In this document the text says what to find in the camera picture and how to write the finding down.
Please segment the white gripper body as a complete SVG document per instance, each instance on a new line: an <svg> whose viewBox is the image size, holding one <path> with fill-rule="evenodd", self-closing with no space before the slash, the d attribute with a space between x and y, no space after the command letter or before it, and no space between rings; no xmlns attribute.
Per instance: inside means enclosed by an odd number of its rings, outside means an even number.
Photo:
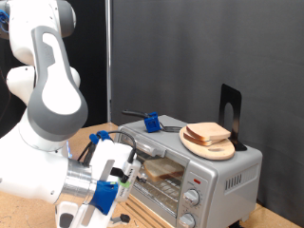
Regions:
<svg viewBox="0 0 304 228"><path fill-rule="evenodd" d="M129 145L104 140L89 164L70 160L56 202L57 228L113 228L115 207L127 200L141 165Z"/></svg>

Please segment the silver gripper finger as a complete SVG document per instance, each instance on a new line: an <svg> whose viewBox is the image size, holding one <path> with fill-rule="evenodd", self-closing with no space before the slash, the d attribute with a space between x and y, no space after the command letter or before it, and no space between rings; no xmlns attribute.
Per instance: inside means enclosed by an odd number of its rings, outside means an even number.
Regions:
<svg viewBox="0 0 304 228"><path fill-rule="evenodd" d="M130 221L130 216L126 214L121 214L119 217L111 218L109 225L121 225L127 224Z"/></svg>

